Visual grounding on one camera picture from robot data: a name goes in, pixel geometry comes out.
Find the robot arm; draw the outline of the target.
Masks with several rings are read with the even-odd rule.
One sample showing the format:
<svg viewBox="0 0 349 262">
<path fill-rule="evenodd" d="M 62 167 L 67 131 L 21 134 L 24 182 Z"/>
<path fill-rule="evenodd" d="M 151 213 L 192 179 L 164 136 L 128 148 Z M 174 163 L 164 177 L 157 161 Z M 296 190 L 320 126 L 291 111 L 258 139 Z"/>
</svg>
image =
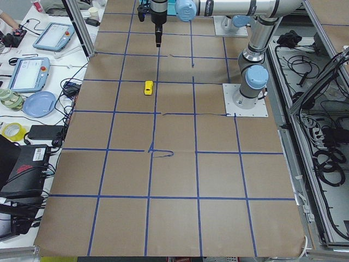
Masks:
<svg viewBox="0 0 349 262">
<path fill-rule="evenodd" d="M 248 46 L 238 59 L 242 83 L 232 97 L 239 108 L 252 109 L 269 78 L 262 66 L 268 44 L 280 20 L 300 4 L 300 1 L 176 1 L 175 11 L 183 22 L 197 16 L 246 15 L 257 18 Z"/>
</svg>

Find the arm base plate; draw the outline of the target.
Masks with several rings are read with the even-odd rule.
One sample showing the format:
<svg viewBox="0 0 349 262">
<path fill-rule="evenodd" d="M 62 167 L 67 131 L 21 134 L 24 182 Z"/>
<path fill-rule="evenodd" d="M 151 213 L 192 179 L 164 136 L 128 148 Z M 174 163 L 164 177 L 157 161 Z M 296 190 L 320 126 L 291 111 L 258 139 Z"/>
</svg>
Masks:
<svg viewBox="0 0 349 262">
<path fill-rule="evenodd" d="M 215 35 L 220 37 L 247 38 L 247 24 L 250 17 L 245 15 L 214 16 Z"/>
<path fill-rule="evenodd" d="M 226 115 L 230 117 L 268 117 L 262 91 L 256 98 L 246 98 L 240 93 L 240 84 L 223 84 Z"/>
</svg>

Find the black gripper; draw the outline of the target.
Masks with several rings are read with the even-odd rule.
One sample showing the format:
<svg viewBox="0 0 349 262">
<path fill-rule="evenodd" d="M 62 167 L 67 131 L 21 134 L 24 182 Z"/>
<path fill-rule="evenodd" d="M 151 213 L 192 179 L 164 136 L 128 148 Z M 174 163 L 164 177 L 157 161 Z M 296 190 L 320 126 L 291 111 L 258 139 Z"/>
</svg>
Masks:
<svg viewBox="0 0 349 262">
<path fill-rule="evenodd" d="M 167 0 L 151 0 L 151 19 L 155 24 L 156 47 L 161 47 L 163 24 L 167 21 Z"/>
</svg>

